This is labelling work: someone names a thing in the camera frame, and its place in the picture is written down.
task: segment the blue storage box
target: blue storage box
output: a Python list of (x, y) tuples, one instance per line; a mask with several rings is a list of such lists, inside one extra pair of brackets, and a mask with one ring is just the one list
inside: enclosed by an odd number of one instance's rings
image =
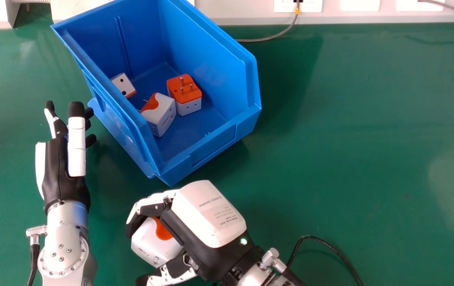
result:
[[(115, 0), (52, 28), (84, 73), (89, 106), (149, 178), (174, 185), (253, 130), (254, 56), (186, 0)], [(120, 73), (137, 90), (130, 99), (109, 79)], [(183, 73), (203, 91), (202, 109), (154, 137), (143, 100)]]

